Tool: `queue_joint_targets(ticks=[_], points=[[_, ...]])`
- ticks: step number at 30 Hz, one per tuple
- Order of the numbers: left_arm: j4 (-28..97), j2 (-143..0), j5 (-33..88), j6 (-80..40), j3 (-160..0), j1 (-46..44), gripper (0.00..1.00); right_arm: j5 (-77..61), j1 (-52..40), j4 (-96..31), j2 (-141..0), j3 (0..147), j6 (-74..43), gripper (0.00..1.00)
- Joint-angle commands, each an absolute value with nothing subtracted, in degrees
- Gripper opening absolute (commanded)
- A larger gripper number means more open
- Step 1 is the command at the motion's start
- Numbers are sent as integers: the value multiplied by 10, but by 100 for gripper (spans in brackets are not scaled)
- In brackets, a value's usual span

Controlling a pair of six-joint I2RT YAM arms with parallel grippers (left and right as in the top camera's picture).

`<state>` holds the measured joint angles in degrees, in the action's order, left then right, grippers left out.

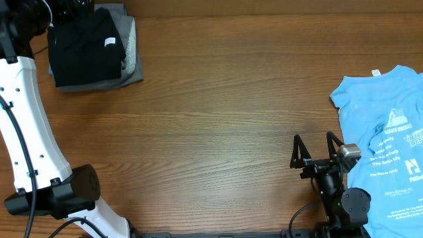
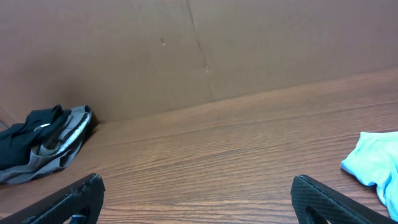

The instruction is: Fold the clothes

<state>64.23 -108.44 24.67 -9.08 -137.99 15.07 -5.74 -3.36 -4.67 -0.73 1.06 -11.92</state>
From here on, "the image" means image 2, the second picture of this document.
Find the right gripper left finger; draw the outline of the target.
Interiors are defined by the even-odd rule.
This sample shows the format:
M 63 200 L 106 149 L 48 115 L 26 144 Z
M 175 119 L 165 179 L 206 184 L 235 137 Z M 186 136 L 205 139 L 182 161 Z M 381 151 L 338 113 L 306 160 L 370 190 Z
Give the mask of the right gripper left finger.
M 86 177 L 6 217 L 1 224 L 96 224 L 106 189 L 98 174 Z

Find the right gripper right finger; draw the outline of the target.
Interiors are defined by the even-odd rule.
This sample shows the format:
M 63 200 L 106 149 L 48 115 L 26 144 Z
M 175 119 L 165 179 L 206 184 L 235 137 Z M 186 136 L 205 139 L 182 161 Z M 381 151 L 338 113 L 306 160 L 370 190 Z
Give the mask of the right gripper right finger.
M 300 224 L 397 224 L 307 175 L 294 177 L 290 194 Z

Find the black t-shirt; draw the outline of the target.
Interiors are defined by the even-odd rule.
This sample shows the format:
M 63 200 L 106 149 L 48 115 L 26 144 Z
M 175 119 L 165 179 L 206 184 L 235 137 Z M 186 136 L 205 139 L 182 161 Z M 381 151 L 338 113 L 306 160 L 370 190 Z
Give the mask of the black t-shirt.
M 42 144 L 67 121 L 70 110 L 61 105 L 31 111 L 24 123 L 1 132 L 1 170 L 29 163 L 31 148 Z

